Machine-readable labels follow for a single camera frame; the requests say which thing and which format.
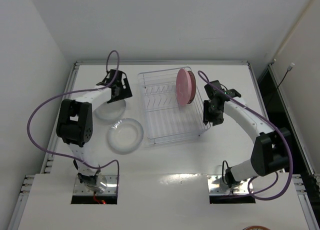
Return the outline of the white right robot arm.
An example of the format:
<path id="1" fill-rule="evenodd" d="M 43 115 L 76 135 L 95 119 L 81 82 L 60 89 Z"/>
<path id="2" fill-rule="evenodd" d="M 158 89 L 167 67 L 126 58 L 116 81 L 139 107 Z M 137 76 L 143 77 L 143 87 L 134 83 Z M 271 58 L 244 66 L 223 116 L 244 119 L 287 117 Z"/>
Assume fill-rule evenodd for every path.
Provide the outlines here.
<path id="1" fill-rule="evenodd" d="M 241 181 L 264 177 L 283 168 L 293 167 L 290 150 L 290 132 L 271 125 L 266 119 L 250 110 L 235 89 L 215 89 L 205 85 L 208 99 L 203 102 L 203 123 L 212 126 L 224 122 L 224 114 L 231 117 L 250 137 L 253 150 L 248 160 L 229 166 L 222 173 L 225 185 L 232 188 Z"/>

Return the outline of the white wire dish rack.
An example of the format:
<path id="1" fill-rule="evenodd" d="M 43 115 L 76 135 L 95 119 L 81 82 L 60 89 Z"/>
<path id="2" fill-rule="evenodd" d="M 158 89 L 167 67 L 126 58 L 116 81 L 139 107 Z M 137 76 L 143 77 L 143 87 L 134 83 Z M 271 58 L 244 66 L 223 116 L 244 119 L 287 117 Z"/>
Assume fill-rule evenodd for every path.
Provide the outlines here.
<path id="1" fill-rule="evenodd" d="M 200 93 L 190 104 L 180 106 L 176 79 L 180 68 L 141 72 L 137 75 L 150 145 L 195 139 L 210 129 L 203 123 Z"/>

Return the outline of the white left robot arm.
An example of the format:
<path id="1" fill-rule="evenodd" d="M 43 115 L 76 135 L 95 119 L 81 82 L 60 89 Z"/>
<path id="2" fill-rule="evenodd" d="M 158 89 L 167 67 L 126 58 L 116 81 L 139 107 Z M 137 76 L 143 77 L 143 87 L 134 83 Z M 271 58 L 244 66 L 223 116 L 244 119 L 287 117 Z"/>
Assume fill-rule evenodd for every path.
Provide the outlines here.
<path id="1" fill-rule="evenodd" d="M 127 75 L 111 69 L 95 88 L 74 99 L 61 102 L 56 134 L 68 145 L 75 157 L 80 183 L 91 189 L 101 185 L 101 166 L 94 159 L 89 141 L 94 133 L 93 113 L 103 104 L 132 97 Z"/>

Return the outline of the pink plastic plate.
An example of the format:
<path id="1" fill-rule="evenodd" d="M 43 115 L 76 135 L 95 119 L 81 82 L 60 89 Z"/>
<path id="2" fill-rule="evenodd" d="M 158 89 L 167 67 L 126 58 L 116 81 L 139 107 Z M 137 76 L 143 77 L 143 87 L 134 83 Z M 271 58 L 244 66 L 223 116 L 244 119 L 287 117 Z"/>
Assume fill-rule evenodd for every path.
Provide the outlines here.
<path id="1" fill-rule="evenodd" d="M 180 106 L 185 106 L 190 101 L 192 95 L 192 81 L 190 73 L 181 68 L 176 77 L 176 98 Z"/>

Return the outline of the green rimmed white plate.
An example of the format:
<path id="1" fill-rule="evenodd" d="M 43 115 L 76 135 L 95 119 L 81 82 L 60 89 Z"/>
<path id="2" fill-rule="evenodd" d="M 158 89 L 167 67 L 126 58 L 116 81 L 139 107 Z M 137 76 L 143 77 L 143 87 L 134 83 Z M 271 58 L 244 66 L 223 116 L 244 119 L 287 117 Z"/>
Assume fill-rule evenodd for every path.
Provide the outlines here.
<path id="1" fill-rule="evenodd" d="M 191 104 L 195 98 L 195 95 L 196 95 L 197 84 L 196 84 L 196 78 L 195 78 L 194 73 L 191 70 L 189 70 L 188 73 L 189 73 L 190 80 L 191 80 L 191 95 L 190 95 L 190 99 L 188 101 L 188 104 Z"/>

